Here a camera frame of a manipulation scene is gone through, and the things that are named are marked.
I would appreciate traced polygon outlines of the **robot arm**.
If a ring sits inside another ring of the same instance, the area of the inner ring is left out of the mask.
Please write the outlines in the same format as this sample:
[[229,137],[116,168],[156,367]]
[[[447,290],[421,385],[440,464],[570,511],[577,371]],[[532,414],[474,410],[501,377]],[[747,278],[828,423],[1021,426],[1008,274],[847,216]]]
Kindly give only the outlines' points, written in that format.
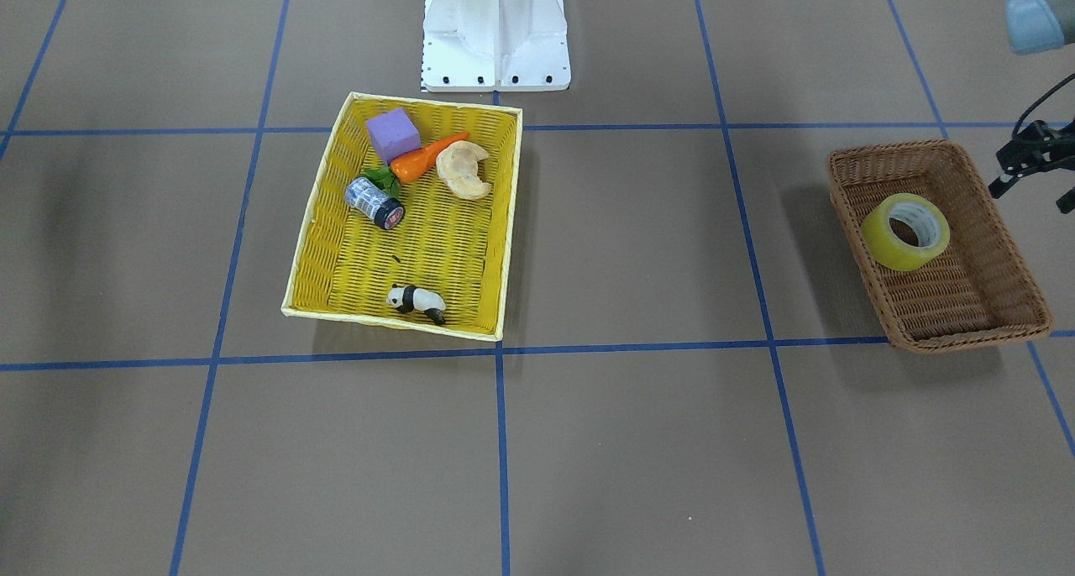
[[1074,43],[1074,0],[1006,0],[1010,52],[1032,55]]

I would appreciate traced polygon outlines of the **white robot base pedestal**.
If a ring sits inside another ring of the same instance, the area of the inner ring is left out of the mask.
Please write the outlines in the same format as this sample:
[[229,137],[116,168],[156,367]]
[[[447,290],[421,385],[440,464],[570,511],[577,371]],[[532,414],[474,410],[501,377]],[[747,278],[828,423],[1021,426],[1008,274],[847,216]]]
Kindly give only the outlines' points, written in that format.
[[422,1],[427,92],[560,92],[572,83],[564,0]]

